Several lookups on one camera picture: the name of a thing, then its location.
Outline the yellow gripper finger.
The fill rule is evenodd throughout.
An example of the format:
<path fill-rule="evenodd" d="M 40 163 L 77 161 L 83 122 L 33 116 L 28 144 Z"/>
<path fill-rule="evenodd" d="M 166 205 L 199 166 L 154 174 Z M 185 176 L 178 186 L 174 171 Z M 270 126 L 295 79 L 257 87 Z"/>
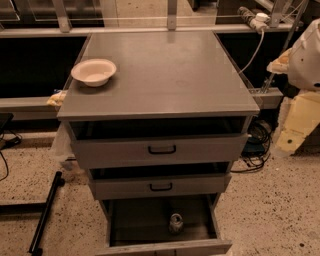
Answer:
<path fill-rule="evenodd" d="M 285 97 L 280 105 L 278 127 L 275 131 L 275 154 L 294 154 L 319 124 L 319 93 L 303 92 L 293 99 Z"/>
<path fill-rule="evenodd" d="M 287 74 L 289 72 L 289 57 L 291 48 L 285 50 L 277 59 L 270 62 L 267 71 L 274 74 Z"/>

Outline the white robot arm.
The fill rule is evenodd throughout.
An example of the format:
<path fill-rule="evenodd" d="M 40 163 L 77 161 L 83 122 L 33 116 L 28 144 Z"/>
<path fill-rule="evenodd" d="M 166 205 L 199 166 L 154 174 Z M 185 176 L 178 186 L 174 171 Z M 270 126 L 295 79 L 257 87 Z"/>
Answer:
<path fill-rule="evenodd" d="M 320 19 L 313 20 L 291 48 L 269 63 L 267 70 L 286 74 L 289 84 L 299 89 L 292 99 L 283 99 L 273 135 L 271 153 L 287 157 L 320 124 Z"/>

